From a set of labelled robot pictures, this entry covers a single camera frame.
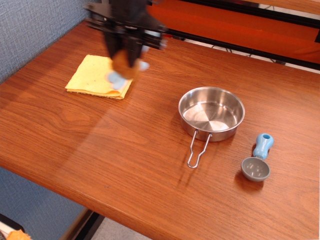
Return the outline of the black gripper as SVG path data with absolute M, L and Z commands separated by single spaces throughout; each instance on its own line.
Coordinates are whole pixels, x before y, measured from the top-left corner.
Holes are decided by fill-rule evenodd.
M 111 59 L 125 44 L 129 67 L 133 68 L 140 58 L 142 47 L 162 50 L 167 46 L 163 36 L 167 27 L 154 18 L 148 7 L 159 4 L 158 0 L 103 0 L 101 3 L 87 3 L 87 22 L 93 29 L 104 32 L 104 40 Z

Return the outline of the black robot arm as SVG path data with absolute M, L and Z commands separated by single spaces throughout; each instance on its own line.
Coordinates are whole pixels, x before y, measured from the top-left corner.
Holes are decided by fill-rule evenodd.
M 155 49 L 165 47 L 163 35 L 167 27 L 150 15 L 151 0 L 104 0 L 88 3 L 88 25 L 102 31 L 109 56 L 113 59 L 120 50 L 127 53 L 130 67 L 140 58 L 143 46 Z

